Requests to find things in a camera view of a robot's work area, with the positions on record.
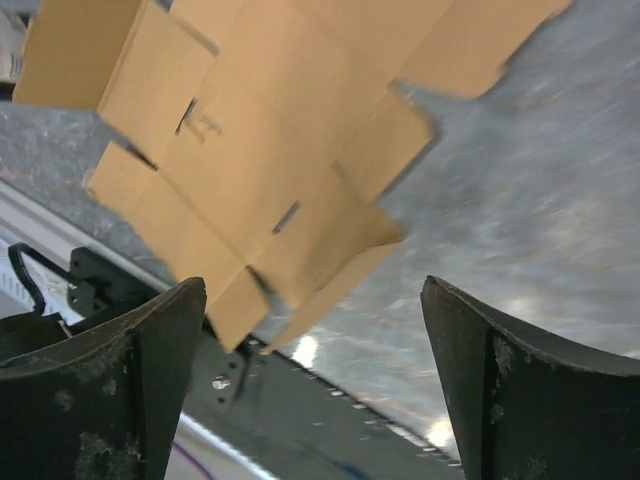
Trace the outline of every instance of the bolt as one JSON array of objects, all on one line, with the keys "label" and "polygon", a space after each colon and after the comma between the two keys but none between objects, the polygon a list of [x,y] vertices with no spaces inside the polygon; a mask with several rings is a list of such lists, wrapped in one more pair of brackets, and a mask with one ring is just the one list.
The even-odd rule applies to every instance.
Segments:
[{"label": "bolt", "polygon": [[211,386],[216,390],[224,390],[230,385],[231,385],[231,380],[229,380],[227,377],[223,375],[216,377],[216,379],[211,383]]}]

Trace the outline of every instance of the work surface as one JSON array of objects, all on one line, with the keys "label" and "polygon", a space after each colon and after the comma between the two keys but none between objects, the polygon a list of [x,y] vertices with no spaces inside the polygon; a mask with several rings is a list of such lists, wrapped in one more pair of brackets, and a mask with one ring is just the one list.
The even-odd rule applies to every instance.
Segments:
[{"label": "work surface", "polygon": [[[29,2],[4,1],[0,6]],[[427,274],[589,346],[640,358],[640,0],[576,0],[473,102],[414,92],[441,138],[381,203],[408,239],[283,351],[455,450],[419,293]],[[0,179],[156,275],[84,187],[113,132],[88,113],[0,106]],[[282,306],[260,325],[268,340]]]}]

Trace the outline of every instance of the cardboard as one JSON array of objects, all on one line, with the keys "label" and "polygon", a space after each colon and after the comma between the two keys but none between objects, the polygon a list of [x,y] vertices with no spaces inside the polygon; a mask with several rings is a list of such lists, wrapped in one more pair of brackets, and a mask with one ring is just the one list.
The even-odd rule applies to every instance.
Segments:
[{"label": "cardboard", "polygon": [[304,333],[403,238],[375,205],[433,137],[393,88],[464,98],[568,0],[44,0],[14,98],[97,111],[91,193],[178,278],[203,276],[231,350],[269,306]]}]

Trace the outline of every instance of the gray tabletop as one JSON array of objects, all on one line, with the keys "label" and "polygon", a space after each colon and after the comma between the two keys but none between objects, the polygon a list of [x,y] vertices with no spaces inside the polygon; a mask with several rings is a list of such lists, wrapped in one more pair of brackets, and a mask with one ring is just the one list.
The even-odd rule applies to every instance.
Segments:
[{"label": "gray tabletop", "polygon": [[[381,200],[408,239],[283,351],[453,451],[418,298],[427,274],[640,358],[640,0],[577,0],[483,98],[413,98],[441,135]],[[90,113],[0,105],[0,179],[169,279],[132,229],[84,191],[112,136]],[[259,336],[268,340],[285,316],[277,305]]]}]

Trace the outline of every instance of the brown cardboard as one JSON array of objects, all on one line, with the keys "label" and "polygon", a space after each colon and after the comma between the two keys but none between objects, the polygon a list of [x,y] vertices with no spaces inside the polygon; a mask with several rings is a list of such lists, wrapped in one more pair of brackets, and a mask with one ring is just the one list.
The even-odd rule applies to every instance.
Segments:
[{"label": "brown cardboard", "polygon": [[394,79],[479,95],[567,1],[43,0],[15,100],[127,137],[157,171],[112,144],[92,194],[205,278],[225,348],[268,311],[254,273],[274,288],[296,311],[273,349],[403,238],[374,202],[433,125]]}]

